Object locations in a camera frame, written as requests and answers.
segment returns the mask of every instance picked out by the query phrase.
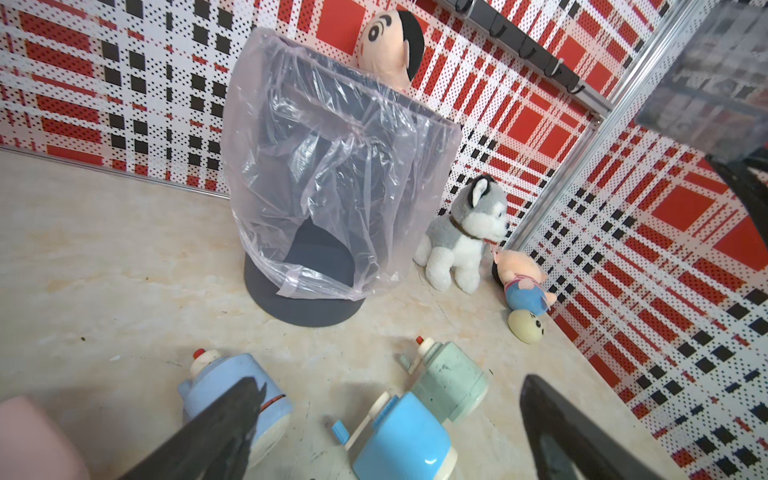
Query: toy dog ear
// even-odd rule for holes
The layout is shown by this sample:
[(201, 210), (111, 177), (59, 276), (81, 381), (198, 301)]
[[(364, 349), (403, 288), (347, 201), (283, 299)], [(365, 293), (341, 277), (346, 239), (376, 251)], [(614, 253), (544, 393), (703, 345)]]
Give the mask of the toy dog ear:
[(406, 57), (408, 79), (413, 81), (419, 72), (424, 57), (424, 32), (422, 32), (419, 21), (411, 12), (398, 10), (397, 13), (402, 23), (402, 39), (408, 44), (408, 56)]
[(469, 206), (471, 208), (477, 207), (480, 199), (488, 194), (491, 190), (491, 184), (495, 182), (496, 180), (490, 175), (482, 175), (475, 178), (472, 181), (472, 192), (469, 194)]

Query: round plush ball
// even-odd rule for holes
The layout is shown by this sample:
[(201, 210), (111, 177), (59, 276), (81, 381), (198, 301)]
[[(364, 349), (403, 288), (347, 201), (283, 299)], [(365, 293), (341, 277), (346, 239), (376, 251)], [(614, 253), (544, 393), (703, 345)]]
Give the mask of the round plush ball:
[(538, 343), (544, 336), (544, 325), (541, 320), (527, 310), (515, 310), (510, 313), (507, 318), (507, 325), (509, 325), (512, 333), (524, 343)]

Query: husky plush toy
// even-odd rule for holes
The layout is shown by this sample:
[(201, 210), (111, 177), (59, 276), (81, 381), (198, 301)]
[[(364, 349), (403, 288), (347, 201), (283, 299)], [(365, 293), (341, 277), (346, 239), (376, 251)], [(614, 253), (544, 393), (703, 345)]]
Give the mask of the husky plush toy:
[(427, 280), (436, 290), (451, 286), (451, 268), (456, 284), (473, 293), (480, 284), (480, 259), (485, 239), (504, 239), (507, 195), (490, 175), (475, 178), (462, 188), (451, 205), (451, 213), (435, 218), (422, 237), (413, 260), (426, 266)]

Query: red and white plaid wall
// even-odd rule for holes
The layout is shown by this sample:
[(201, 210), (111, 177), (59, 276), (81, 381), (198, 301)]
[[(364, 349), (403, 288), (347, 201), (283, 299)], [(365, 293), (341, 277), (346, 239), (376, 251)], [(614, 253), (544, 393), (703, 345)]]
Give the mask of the red and white plaid wall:
[[(607, 95), (665, 0), (494, 0)], [(464, 128), (445, 189), (479, 171), (508, 192), (514, 228), (588, 125), (586, 112), (431, 0), (18, 0), (0, 5), (0, 144), (227, 194), (220, 173), (230, 70), (252, 25), (355, 65), (362, 26), (407, 8), (424, 62), (409, 94)]]
[[(674, 3), (491, 1), (606, 96)], [(442, 208), (487, 172), (514, 229), (587, 113), (431, 0), (0, 2), (0, 144), (227, 194), (224, 97), (252, 25), (354, 65), (362, 26), (391, 8), (425, 32), (408, 93), (463, 126)], [(691, 478), (765, 476), (753, 226), (698, 152), (633, 124), (589, 161), (528, 247), (552, 270), (553, 318)]]
[(702, 152), (632, 121), (653, 89), (525, 249), (554, 321), (690, 478), (768, 478), (768, 250)]

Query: dog collar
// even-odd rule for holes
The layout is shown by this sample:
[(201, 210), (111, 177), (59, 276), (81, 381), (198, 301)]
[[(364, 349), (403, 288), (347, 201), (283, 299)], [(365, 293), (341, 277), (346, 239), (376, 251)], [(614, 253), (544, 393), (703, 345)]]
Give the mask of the dog collar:
[(462, 235), (465, 235), (473, 240), (482, 240), (482, 238), (475, 237), (474, 235), (470, 235), (467, 230), (464, 230), (464, 227), (462, 227), (456, 219), (453, 217), (453, 215), (448, 215), (448, 219), (451, 221), (451, 225), (456, 227), (456, 230), (462, 233)]

